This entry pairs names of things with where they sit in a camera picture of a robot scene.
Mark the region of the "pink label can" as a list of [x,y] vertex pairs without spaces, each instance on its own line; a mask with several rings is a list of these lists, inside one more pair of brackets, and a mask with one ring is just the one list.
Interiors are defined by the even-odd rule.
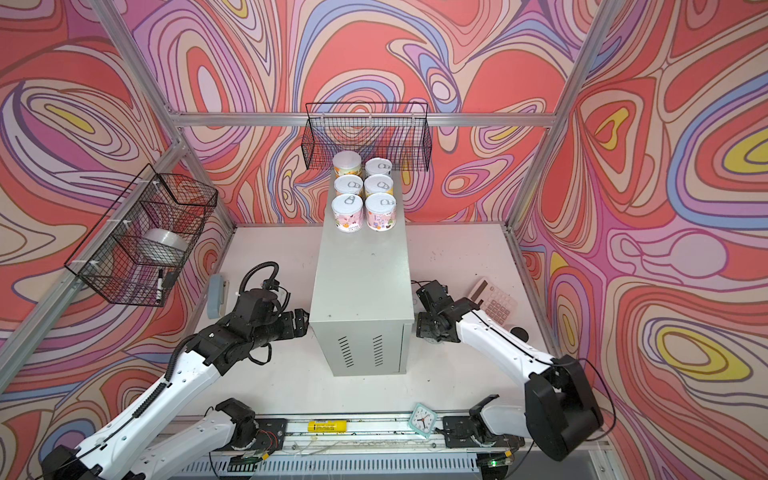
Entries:
[[336,195],[357,195],[360,196],[364,189],[364,181],[357,175],[342,175],[334,180],[334,189]]
[[372,230],[383,232],[392,229],[396,223],[397,202],[389,193],[374,193],[366,198],[366,220]]

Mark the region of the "can one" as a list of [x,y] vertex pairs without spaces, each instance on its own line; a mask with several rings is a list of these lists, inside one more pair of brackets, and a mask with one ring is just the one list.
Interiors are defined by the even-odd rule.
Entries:
[[341,194],[331,202],[336,227],[345,233],[353,233],[362,227],[363,200],[355,194]]

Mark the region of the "white brown label can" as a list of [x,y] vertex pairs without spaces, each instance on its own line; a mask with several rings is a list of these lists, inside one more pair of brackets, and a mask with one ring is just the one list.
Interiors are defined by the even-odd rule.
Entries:
[[381,157],[374,157],[365,163],[365,172],[367,176],[386,175],[390,176],[393,164],[390,160]]

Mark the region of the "orange fruit can plastic lid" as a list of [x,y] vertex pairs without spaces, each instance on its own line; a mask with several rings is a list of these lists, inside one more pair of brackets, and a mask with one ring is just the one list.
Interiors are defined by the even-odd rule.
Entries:
[[332,158],[332,167],[337,178],[345,175],[360,176],[362,173],[362,158],[355,151],[340,151]]

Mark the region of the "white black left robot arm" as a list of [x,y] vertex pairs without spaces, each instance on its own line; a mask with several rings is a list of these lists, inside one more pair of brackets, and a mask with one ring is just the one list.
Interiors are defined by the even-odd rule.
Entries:
[[309,313],[289,310],[288,295],[251,289],[215,323],[185,337],[165,373],[122,413],[76,447],[59,445],[41,462],[44,479],[166,479],[220,448],[251,450],[261,429],[255,412],[234,398],[165,441],[153,441],[195,397],[252,351],[306,335]]

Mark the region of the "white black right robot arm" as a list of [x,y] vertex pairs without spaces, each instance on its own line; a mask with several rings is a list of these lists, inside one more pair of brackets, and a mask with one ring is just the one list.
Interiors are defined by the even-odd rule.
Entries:
[[500,396],[490,394],[470,408],[461,426],[444,420],[448,443],[469,440],[489,447],[504,436],[529,438],[550,459],[562,461],[603,426],[583,360],[534,348],[476,302],[453,299],[436,280],[420,282],[416,295],[424,308],[416,316],[417,337],[475,349],[524,393],[521,408],[498,404]]

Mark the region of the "pink calculator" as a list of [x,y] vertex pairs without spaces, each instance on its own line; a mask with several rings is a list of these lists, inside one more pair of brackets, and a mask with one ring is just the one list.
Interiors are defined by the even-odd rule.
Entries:
[[470,289],[468,298],[500,326],[510,329],[518,302],[487,277],[481,277]]

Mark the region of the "grey metal cabinet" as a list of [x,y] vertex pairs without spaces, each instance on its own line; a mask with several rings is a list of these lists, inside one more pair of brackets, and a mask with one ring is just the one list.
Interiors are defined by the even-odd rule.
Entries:
[[354,232],[338,224],[329,185],[311,303],[311,326],[332,373],[404,374],[415,312],[401,183],[387,230],[363,218]]

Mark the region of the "pink round container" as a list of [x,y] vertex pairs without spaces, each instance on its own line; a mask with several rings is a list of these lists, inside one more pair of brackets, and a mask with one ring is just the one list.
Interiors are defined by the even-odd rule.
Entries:
[[511,328],[510,333],[524,343],[527,343],[530,339],[528,331],[519,326]]

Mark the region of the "teal alarm clock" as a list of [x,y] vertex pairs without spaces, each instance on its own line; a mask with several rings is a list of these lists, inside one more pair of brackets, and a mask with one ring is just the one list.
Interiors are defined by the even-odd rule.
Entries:
[[422,403],[417,403],[412,410],[407,425],[415,433],[424,438],[432,435],[436,428],[438,415]]

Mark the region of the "black marker pen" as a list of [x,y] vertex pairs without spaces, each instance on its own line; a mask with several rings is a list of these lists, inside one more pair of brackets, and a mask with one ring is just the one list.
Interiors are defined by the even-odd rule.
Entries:
[[156,279],[155,302],[157,304],[161,304],[164,298],[163,280],[164,280],[164,270],[160,268],[158,270],[157,279]]

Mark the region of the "silver tape roll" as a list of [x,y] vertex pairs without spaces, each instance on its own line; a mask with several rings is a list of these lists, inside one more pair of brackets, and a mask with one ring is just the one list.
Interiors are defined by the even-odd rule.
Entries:
[[143,234],[143,238],[164,247],[178,251],[186,251],[188,242],[177,233],[162,228],[152,228]]

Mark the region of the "green circuit board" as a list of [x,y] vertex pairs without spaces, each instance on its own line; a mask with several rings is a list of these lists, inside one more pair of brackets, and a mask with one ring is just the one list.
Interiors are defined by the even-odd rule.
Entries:
[[227,471],[234,473],[254,472],[264,461],[264,456],[232,457],[227,466]]

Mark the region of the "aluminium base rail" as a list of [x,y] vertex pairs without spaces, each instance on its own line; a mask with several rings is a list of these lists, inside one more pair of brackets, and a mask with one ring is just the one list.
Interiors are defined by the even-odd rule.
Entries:
[[517,451],[531,444],[523,433],[493,434],[481,428],[480,417],[464,411],[434,414],[434,426],[427,434],[415,429],[421,418],[411,414],[355,414],[316,417],[287,415],[283,419],[257,420],[257,452],[309,456],[363,453],[484,453]]

